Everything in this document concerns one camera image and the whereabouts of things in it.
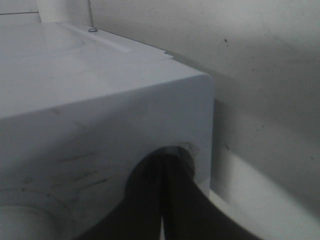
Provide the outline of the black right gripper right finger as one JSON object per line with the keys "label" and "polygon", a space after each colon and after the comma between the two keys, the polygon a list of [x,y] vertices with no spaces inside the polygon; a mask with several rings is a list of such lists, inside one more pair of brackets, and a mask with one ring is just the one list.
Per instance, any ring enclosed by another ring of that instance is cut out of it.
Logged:
{"label": "black right gripper right finger", "polygon": [[239,240],[237,226],[203,195],[183,162],[164,154],[164,235],[167,240]]}

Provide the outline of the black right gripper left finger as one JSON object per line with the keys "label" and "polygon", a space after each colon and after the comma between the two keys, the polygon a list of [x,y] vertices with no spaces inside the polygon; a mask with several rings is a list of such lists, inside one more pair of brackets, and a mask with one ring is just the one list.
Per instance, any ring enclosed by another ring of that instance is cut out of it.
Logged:
{"label": "black right gripper left finger", "polygon": [[131,172],[124,199],[77,240],[158,240],[162,157],[149,155]]}

